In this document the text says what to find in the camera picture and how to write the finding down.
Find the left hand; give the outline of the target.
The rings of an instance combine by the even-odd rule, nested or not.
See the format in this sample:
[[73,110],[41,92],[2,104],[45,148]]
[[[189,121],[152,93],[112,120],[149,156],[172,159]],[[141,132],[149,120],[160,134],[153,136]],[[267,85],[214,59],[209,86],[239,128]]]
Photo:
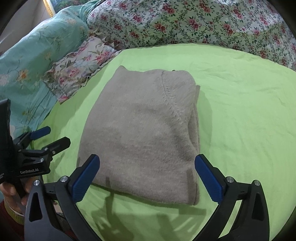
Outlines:
[[14,185],[6,182],[1,184],[1,192],[4,196],[5,202],[8,204],[10,209],[12,209],[17,213],[25,214],[25,208],[27,206],[28,196],[32,188],[32,183],[35,180],[36,180],[36,177],[23,179],[23,181],[25,181],[25,184],[23,187],[24,187],[24,190],[26,191],[26,195],[21,199],[19,199],[19,194],[17,193]]

